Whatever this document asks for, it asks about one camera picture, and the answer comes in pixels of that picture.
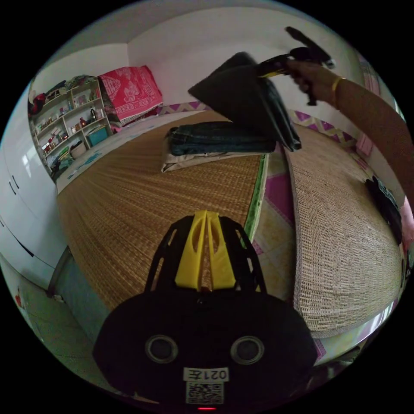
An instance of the white bookshelf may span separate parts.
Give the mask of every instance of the white bookshelf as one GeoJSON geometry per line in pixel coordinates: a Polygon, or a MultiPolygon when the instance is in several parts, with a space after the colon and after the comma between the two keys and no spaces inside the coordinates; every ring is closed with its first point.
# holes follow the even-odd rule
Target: white bookshelf
{"type": "Polygon", "coordinates": [[[76,88],[69,89],[64,95],[60,95],[49,102],[47,102],[41,112],[32,116],[31,119],[31,131],[34,140],[34,144],[38,150],[40,157],[42,158],[43,164],[46,166],[49,173],[51,173],[51,164],[53,163],[56,156],[67,146],[72,146],[78,141],[83,141],[86,148],[90,149],[90,143],[86,139],[87,134],[97,126],[105,125],[107,128],[108,136],[112,134],[111,127],[108,121],[108,117],[104,111],[104,102],[102,100],[102,92],[100,90],[98,80],[88,82],[86,84],[77,86],[76,88]],[[91,93],[98,88],[99,97],[90,99],[91,93]],[[85,95],[87,102],[76,106],[77,99],[85,95]],[[61,115],[60,108],[66,109],[61,115]],[[103,118],[98,119],[94,122],[89,123],[78,131],[72,133],[71,127],[76,124],[80,125],[80,118],[88,121],[91,117],[91,108],[96,112],[99,109],[103,110],[103,118]],[[49,119],[52,119],[47,126],[40,128],[40,125],[49,119]],[[66,133],[69,137],[57,143],[55,138],[56,146],[52,148],[47,154],[45,154],[43,148],[48,144],[49,139],[52,137],[52,131],[56,128],[62,131],[62,134],[66,133]]]}

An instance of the ceiling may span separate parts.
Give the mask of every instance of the ceiling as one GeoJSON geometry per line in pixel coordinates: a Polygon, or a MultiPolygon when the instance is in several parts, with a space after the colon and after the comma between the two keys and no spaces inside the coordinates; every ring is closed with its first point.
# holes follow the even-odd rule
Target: ceiling
{"type": "Polygon", "coordinates": [[[148,29],[186,13],[217,7],[259,7],[278,10],[301,18],[310,16],[289,6],[270,0],[147,0],[134,3],[108,14],[79,32],[62,46],[44,65],[74,52],[108,43],[129,43],[148,29]]]}

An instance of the qr code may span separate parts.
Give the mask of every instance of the qr code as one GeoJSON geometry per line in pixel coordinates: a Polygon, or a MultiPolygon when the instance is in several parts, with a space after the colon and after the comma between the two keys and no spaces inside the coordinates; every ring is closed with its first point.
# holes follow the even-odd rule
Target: qr code
{"type": "Polygon", "coordinates": [[[187,404],[223,404],[224,383],[187,382],[187,404]]]}

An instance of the camera lens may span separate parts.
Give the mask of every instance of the camera lens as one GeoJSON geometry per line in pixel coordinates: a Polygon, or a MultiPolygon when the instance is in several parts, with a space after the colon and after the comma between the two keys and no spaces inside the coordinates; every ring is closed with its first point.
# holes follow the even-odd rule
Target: camera lens
{"type": "Polygon", "coordinates": [[[264,346],[255,336],[243,336],[237,339],[230,350],[235,362],[242,365],[250,365],[259,361],[264,353],[264,346]]]}
{"type": "Polygon", "coordinates": [[[178,347],[169,336],[155,335],[145,344],[145,353],[152,361],[167,364],[176,358],[178,347]]]}

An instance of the black robot head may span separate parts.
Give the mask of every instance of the black robot head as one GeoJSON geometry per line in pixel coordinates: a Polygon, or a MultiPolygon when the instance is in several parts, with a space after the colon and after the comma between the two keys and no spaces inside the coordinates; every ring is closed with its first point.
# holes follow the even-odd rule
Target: black robot head
{"type": "Polygon", "coordinates": [[[191,219],[170,229],[169,234],[176,230],[175,247],[168,234],[164,238],[144,293],[106,319],[94,347],[100,370],[119,391],[160,403],[245,405],[287,397],[317,357],[304,320],[266,293],[253,247],[242,227],[226,217],[220,218],[226,244],[232,229],[244,242],[237,237],[238,246],[233,243],[229,251],[238,268],[235,286],[204,294],[178,288],[175,249],[183,246],[191,219]]]}

